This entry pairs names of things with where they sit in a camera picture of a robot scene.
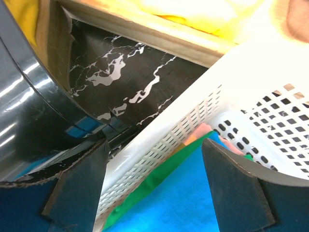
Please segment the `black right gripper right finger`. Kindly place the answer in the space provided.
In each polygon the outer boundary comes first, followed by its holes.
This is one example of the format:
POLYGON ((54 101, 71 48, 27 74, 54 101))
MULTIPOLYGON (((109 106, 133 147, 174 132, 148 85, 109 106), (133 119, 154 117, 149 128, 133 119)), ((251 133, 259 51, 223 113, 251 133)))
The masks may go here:
POLYGON ((307 232, 309 182, 268 169, 211 139, 204 165, 221 232, 307 232))

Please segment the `pink sweater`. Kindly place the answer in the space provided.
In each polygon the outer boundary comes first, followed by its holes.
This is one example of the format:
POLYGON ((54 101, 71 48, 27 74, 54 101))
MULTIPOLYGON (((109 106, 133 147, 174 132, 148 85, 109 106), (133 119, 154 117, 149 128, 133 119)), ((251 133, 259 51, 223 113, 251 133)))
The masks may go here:
POLYGON ((183 144, 189 145, 192 142, 196 141, 197 139, 200 139, 206 135, 209 135, 210 139, 214 140, 216 143, 227 148, 233 153, 240 156, 244 156, 243 152, 241 152, 238 148, 236 148, 230 141, 221 137, 219 133, 214 131, 210 125, 205 123, 200 124, 192 133, 190 133, 189 136, 184 140, 183 144))

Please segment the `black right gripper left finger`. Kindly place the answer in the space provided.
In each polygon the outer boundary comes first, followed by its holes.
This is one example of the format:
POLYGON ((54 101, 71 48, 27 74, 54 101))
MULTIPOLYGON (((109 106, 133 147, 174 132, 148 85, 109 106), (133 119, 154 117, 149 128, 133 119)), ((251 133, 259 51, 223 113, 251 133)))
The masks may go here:
POLYGON ((105 140, 38 172, 0 184, 2 232, 91 232, 109 144, 105 140))

